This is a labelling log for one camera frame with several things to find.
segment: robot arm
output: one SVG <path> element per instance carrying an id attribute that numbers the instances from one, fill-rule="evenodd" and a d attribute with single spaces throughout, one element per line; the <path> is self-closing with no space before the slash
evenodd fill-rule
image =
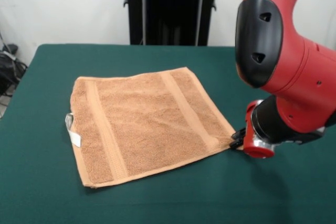
<path id="1" fill-rule="evenodd" d="M 236 64 L 253 88 L 271 94 L 249 104 L 246 128 L 231 148 L 272 157 L 282 142 L 323 136 L 336 123 L 336 51 L 300 36 L 292 14 L 297 0 L 243 0 L 237 15 Z"/>

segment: towel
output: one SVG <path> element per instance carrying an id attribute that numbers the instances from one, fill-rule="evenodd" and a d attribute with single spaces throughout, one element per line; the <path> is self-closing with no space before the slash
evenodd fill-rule
<path id="1" fill-rule="evenodd" d="M 229 148 L 234 129 L 187 67 L 121 78 L 79 77 L 69 132 L 82 184 L 113 186 Z"/>

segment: metal rod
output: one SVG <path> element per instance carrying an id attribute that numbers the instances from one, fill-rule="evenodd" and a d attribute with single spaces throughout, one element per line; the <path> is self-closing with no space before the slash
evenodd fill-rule
<path id="1" fill-rule="evenodd" d="M 199 30 L 200 30 L 200 26 L 201 26 L 202 6 L 203 6 L 203 0 L 198 0 L 197 27 L 196 27 L 195 46 L 198 46 L 198 38 L 200 36 L 200 31 Z"/>
<path id="2" fill-rule="evenodd" d="M 142 0 L 142 44 L 146 45 L 146 0 Z"/>

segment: black equipment stand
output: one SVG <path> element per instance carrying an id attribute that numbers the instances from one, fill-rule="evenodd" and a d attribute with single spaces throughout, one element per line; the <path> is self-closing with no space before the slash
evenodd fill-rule
<path id="1" fill-rule="evenodd" d="M 207 46 L 214 0 L 125 0 L 132 45 Z"/>

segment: table surface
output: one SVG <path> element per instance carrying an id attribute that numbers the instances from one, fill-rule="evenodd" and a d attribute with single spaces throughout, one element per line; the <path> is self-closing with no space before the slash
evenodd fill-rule
<path id="1" fill-rule="evenodd" d="M 0 121 L 0 223 L 335 223 L 336 131 L 271 159 L 224 151 L 123 185 L 79 179 L 64 118 L 78 76 L 189 67 L 235 129 L 267 94 L 237 76 L 233 48 L 43 45 Z"/>

